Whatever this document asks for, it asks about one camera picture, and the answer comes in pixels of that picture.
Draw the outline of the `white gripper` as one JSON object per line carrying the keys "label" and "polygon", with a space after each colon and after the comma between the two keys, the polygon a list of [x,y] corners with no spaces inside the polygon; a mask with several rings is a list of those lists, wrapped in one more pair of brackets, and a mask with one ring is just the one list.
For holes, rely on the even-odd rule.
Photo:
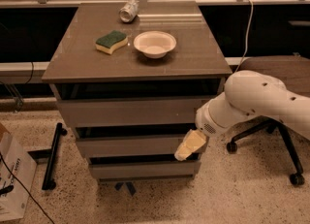
{"label": "white gripper", "polygon": [[227,131],[227,128],[220,126],[212,119],[208,103],[197,110],[195,124],[198,130],[190,130],[174,154],[178,161],[186,160],[191,154],[203,147],[206,144],[207,137],[217,137]]}

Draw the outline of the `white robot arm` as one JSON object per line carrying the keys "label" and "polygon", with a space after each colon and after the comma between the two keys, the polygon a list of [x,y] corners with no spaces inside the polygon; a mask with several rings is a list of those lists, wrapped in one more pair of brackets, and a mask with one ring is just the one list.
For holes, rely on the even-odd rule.
{"label": "white robot arm", "polygon": [[224,91],[197,109],[196,128],[185,135],[174,157],[184,161],[208,138],[257,116],[276,120],[310,139],[310,98],[293,93],[275,77],[243,70],[229,76]]}

